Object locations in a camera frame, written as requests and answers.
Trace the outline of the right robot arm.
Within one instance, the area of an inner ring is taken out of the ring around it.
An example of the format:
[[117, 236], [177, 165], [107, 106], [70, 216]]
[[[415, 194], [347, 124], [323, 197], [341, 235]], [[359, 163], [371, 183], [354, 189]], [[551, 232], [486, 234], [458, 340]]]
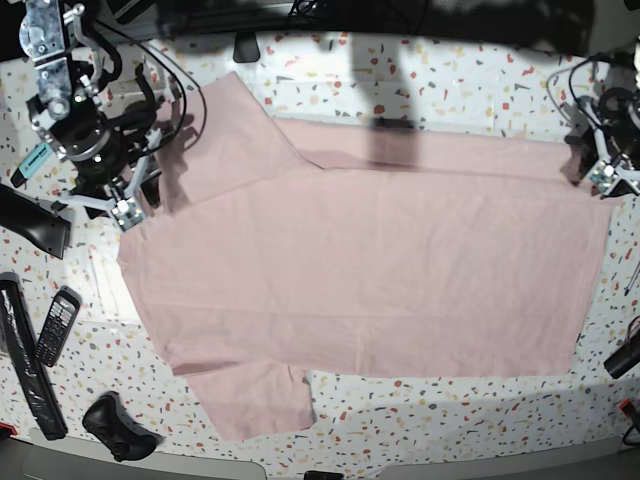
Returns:
[[26, 2], [19, 40], [36, 72], [37, 93], [27, 103], [31, 126], [78, 173], [75, 188], [62, 193], [60, 203], [108, 214], [140, 209], [162, 137], [144, 67], [135, 69], [142, 101], [110, 118], [101, 93], [119, 78], [122, 59], [93, 29], [83, 4]]

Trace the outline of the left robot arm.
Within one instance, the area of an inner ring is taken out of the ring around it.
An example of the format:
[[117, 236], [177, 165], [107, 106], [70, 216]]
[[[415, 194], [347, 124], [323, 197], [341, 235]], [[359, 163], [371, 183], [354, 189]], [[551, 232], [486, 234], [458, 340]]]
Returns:
[[593, 55], [572, 67], [568, 89], [581, 120], [579, 178], [588, 180], [603, 197], [639, 194], [639, 91], [607, 87], [599, 98], [577, 96], [575, 72], [589, 64], [607, 61]]

